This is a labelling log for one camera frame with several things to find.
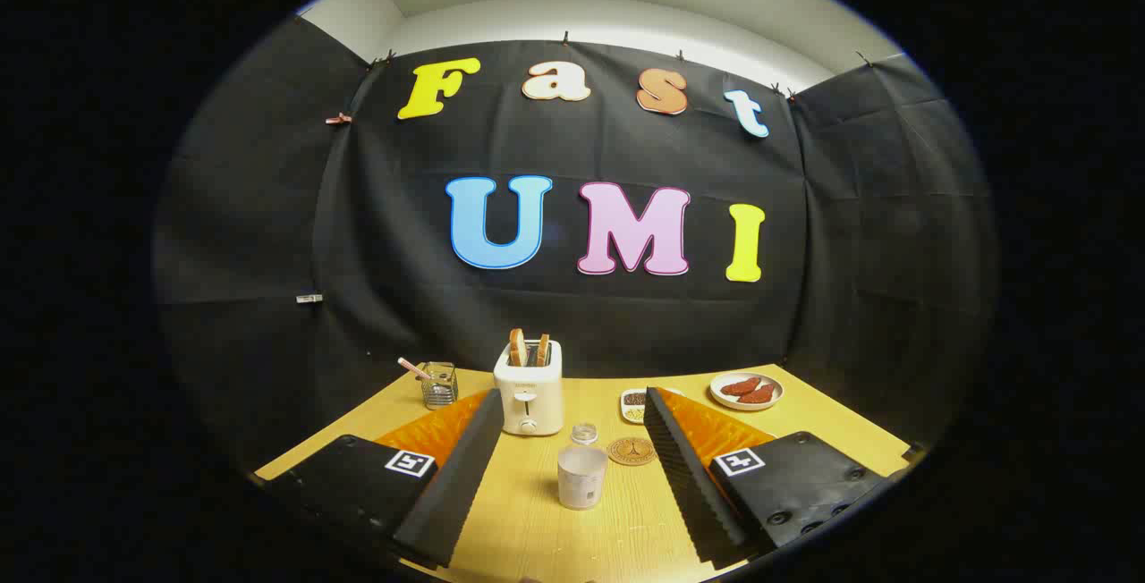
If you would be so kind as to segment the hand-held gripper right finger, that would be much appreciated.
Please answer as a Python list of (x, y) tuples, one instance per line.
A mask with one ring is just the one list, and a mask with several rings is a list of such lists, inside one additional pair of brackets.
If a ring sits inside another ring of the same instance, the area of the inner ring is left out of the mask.
[(643, 424), (692, 545), (717, 570), (790, 552), (895, 483), (807, 431), (775, 438), (663, 388), (646, 389)]

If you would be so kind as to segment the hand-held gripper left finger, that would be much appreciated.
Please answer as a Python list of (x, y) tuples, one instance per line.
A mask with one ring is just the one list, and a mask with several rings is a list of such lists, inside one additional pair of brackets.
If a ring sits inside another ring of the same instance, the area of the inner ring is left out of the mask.
[(498, 389), (369, 440), (344, 434), (263, 486), (361, 552), (449, 566), (502, 434)]

